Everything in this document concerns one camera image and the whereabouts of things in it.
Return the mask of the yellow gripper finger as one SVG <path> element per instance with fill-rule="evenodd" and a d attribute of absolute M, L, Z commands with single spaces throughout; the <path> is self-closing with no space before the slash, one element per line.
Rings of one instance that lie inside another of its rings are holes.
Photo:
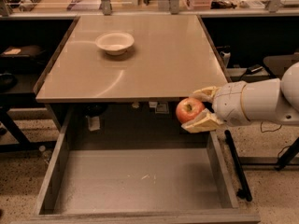
<path fill-rule="evenodd" d="M 214 97 L 219 89 L 220 87 L 216 86 L 205 87 L 203 89 L 194 91 L 191 94 L 191 97 L 201 102 L 208 102 L 212 104 Z"/>
<path fill-rule="evenodd" d="M 219 119 L 215 113 L 210 112 L 206 108 L 194 119 L 183 123 L 181 128 L 189 133 L 201 133 L 215 131 L 223 124 L 223 120 Z"/>

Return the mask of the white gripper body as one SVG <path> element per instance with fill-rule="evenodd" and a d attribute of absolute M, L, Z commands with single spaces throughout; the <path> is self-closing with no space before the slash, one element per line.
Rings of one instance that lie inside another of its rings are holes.
<path fill-rule="evenodd" d="M 248 125 L 243 107 L 242 92 L 246 87 L 245 81 L 227 83 L 216 92 L 212 108 L 215 115 L 229 126 Z"/>

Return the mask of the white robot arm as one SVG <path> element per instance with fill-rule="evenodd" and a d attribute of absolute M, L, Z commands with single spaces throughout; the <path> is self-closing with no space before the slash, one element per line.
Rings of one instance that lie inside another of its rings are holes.
<path fill-rule="evenodd" d="M 291 65 L 282 79 L 231 82 L 222 87 L 194 91 L 192 98 L 212 104 L 181 127 L 189 133 L 213 131 L 221 125 L 245 126 L 253 121 L 279 125 L 299 124 L 299 63 Z"/>

